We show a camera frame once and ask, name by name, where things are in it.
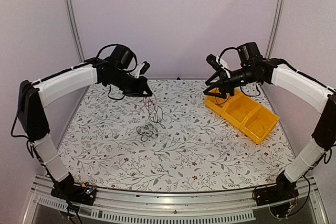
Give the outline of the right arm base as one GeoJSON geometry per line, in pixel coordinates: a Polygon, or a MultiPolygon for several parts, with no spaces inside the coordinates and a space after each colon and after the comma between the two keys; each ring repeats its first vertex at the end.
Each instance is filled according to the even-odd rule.
{"type": "Polygon", "coordinates": [[[272,204],[270,212],[279,219],[289,217],[297,205],[298,196],[296,182],[292,183],[283,176],[276,179],[275,185],[256,187],[252,193],[252,198],[257,206],[272,204]]]}

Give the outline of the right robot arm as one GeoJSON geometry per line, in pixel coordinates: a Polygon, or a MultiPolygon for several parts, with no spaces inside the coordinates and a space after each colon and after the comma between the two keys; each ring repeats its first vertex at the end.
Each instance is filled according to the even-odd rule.
{"type": "Polygon", "coordinates": [[[215,73],[206,81],[205,95],[224,99],[228,94],[233,95],[237,87],[254,82],[267,83],[299,97],[320,114],[311,140],[276,178],[271,196],[276,201],[282,201],[291,194],[296,181],[314,169],[335,144],[335,89],[295,69],[284,59],[263,57],[255,42],[234,48],[241,68],[231,71],[222,59],[228,50],[225,48],[219,56],[207,56],[206,61],[215,73]]]}

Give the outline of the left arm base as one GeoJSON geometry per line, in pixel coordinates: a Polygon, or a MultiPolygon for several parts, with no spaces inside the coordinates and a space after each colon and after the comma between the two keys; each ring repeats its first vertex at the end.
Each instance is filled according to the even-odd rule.
{"type": "Polygon", "coordinates": [[[97,194],[97,185],[88,182],[76,184],[69,175],[61,182],[54,182],[51,195],[65,201],[93,206],[97,194]]]}

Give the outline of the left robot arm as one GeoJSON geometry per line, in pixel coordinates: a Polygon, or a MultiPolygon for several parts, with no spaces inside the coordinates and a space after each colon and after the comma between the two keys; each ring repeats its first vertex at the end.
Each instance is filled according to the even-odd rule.
{"type": "Polygon", "coordinates": [[[99,55],[79,65],[38,79],[24,80],[19,86],[15,122],[20,122],[27,149],[36,157],[54,183],[58,192],[67,200],[78,195],[78,188],[71,173],[62,162],[51,139],[45,109],[55,101],[93,84],[117,87],[123,97],[150,97],[152,91],[144,76],[150,67],[146,61],[139,63],[135,53],[127,46],[109,44],[103,50],[113,48],[111,55],[101,59],[99,55]]]}

